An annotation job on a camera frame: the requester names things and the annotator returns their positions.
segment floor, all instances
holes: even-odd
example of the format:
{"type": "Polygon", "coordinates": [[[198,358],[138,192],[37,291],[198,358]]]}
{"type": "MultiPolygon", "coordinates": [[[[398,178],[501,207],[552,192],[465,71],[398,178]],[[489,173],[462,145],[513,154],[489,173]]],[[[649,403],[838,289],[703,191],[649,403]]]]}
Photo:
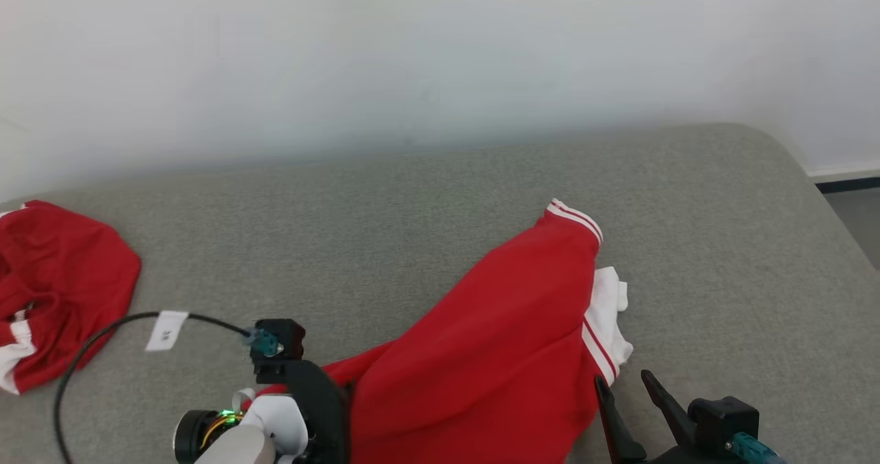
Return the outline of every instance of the floor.
{"type": "Polygon", "coordinates": [[[834,192],[826,200],[880,270],[880,188],[834,192]]]}

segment red garment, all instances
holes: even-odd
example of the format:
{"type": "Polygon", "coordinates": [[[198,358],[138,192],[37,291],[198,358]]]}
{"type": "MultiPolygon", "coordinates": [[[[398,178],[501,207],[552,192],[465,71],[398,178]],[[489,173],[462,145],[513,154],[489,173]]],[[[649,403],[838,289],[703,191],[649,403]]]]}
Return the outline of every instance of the red garment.
{"type": "Polygon", "coordinates": [[[101,222],[44,201],[0,214],[0,388],[19,394],[64,373],[92,333],[129,310],[140,270],[101,222]]]}
{"type": "Polygon", "coordinates": [[[617,375],[584,321],[601,239],[553,200],[400,339],[326,366],[355,383],[352,464],[563,462],[596,413],[600,364],[617,375]]]}

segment gray fabric surface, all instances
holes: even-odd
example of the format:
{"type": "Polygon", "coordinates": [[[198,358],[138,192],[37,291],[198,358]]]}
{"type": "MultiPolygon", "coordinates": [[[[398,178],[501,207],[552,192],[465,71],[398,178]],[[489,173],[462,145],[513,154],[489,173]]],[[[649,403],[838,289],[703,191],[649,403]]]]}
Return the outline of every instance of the gray fabric surface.
{"type": "MultiPolygon", "coordinates": [[[[736,125],[276,167],[42,195],[109,223],[144,260],[132,311],[241,325],[290,316],[318,363],[395,338],[482,255],[558,197],[602,225],[635,354],[613,386],[649,455],[672,436],[639,379],[682,404],[735,395],[789,462],[864,462],[877,413],[877,274],[774,141],[736,125]]],[[[0,211],[20,201],[0,205],[0,211]]],[[[123,327],[76,373],[63,414],[79,464],[173,462],[190,408],[252,385],[238,340],[188,323],[144,353],[151,321],[123,327]]],[[[53,386],[0,395],[0,462],[59,461],[53,386]]],[[[594,423],[571,462],[607,462],[594,423]]]]}

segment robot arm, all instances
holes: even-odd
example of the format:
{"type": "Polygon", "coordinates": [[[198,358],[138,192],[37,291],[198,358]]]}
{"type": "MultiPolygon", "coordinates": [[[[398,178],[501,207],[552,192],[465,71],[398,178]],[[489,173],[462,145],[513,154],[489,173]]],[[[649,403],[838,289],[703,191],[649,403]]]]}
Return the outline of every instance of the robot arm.
{"type": "MultiPolygon", "coordinates": [[[[720,401],[695,399],[685,411],[653,373],[643,370],[641,381],[678,444],[651,464],[785,464],[776,452],[758,442],[756,408],[735,397],[724,397],[720,401]]],[[[647,463],[645,449],[626,429],[603,377],[596,377],[595,385],[610,461],[647,463]]]]}
{"type": "Polygon", "coordinates": [[[255,331],[257,383],[284,384],[288,393],[258,396],[245,412],[189,411],[174,438],[179,464],[347,464],[349,395],[302,360],[305,330],[293,320],[261,320],[255,331]]]}

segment black cable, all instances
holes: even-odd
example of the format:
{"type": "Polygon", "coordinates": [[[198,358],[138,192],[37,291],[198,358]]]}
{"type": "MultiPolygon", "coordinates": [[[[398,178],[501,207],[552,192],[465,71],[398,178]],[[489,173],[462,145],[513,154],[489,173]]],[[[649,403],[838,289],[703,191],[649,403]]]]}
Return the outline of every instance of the black cable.
{"type": "MultiPolygon", "coordinates": [[[[70,453],[67,451],[67,444],[64,443],[64,432],[61,429],[61,399],[64,396],[64,391],[67,389],[67,384],[70,382],[70,376],[73,375],[73,371],[76,371],[76,366],[79,364],[79,361],[83,358],[83,355],[89,350],[92,344],[98,341],[98,339],[103,338],[104,335],[116,330],[117,327],[125,325],[126,323],[130,323],[135,320],[143,320],[144,318],[154,318],[160,314],[159,311],[149,311],[148,313],[136,313],[129,314],[129,316],[120,318],[119,320],[113,321],[109,326],[100,330],[99,332],[92,335],[85,344],[79,348],[79,352],[76,352],[75,357],[73,357],[73,362],[70,363],[70,366],[67,367],[67,370],[64,371],[62,377],[60,377],[60,381],[58,382],[58,391],[56,392],[56,398],[54,399],[54,403],[52,406],[52,425],[54,427],[54,435],[56,435],[56,442],[58,444],[58,450],[60,451],[60,457],[64,464],[73,464],[73,461],[70,460],[70,453]]],[[[189,313],[189,316],[186,319],[193,319],[198,321],[204,321],[206,323],[210,323],[212,325],[217,325],[218,327],[223,327],[227,330],[232,330],[239,335],[245,336],[246,338],[251,335],[248,330],[240,329],[235,325],[227,323],[222,320],[218,320],[216,318],[211,318],[210,316],[205,316],[204,314],[196,314],[189,313]]]]}

